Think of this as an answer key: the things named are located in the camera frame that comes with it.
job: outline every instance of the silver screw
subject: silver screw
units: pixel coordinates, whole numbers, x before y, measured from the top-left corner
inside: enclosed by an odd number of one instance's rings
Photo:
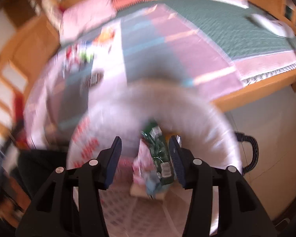
[[[99,163],[98,160],[90,160],[89,161],[90,166],[96,166],[98,163]]]
[[[228,171],[235,173],[235,172],[237,172],[237,169],[234,166],[229,166]]]
[[[201,159],[194,159],[193,160],[193,164],[195,164],[195,165],[201,165],[203,162],[202,162],[202,160]]]
[[[65,169],[62,166],[60,166],[60,167],[56,168],[56,173],[60,174],[60,173],[64,172],[64,170]]]

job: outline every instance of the white plastic bag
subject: white plastic bag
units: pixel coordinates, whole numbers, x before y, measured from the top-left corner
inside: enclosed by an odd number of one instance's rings
[[[122,139],[122,154],[113,184],[100,191],[103,214],[110,236],[182,236],[192,190],[174,183],[165,201],[138,199],[129,195],[132,162],[139,147],[140,132],[154,118],[164,132],[175,132],[182,147],[210,166],[225,169],[242,163],[234,131],[212,105],[194,90],[173,84],[141,81],[100,101],[77,127],[70,144],[67,168],[96,158],[111,147],[116,136]],[[74,193],[78,204],[78,191]],[[218,226],[218,188],[213,190],[211,234]]]

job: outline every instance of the wooden bed frame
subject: wooden bed frame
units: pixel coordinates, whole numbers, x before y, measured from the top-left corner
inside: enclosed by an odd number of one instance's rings
[[[67,8],[79,1],[81,0],[62,0],[61,5]],[[286,0],[249,1],[268,11],[279,20],[286,22],[296,34],[295,6],[292,21],[290,21],[284,16]],[[44,15],[35,17],[18,30],[17,34],[10,40],[0,54],[0,81],[11,90],[15,89],[15,86],[1,74],[3,67],[9,63],[28,80],[27,87],[24,91],[24,97],[26,99],[42,67],[58,47],[59,36],[57,31]],[[248,85],[237,92],[218,98],[213,103],[222,111],[229,111],[270,95],[294,83],[296,83],[296,69]],[[1,101],[0,108],[11,114],[8,107]],[[0,134],[5,134],[6,132],[7,127],[0,123]]]

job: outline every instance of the person's leg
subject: person's leg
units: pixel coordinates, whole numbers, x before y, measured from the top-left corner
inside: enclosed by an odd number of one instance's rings
[[[18,168],[22,181],[33,198],[41,185],[59,166],[66,166],[67,153],[47,150],[21,151]]]

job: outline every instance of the plaid blanket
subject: plaid blanket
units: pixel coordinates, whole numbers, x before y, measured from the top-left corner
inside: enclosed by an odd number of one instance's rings
[[[110,30],[109,40],[101,33]],[[103,97],[139,79],[163,79],[197,89],[210,101],[243,87],[234,63],[199,28],[163,4],[116,19],[79,39],[92,43],[94,56],[63,77],[66,51],[50,60],[25,107],[31,147],[67,144],[83,114]],[[95,86],[90,74],[103,72]]]

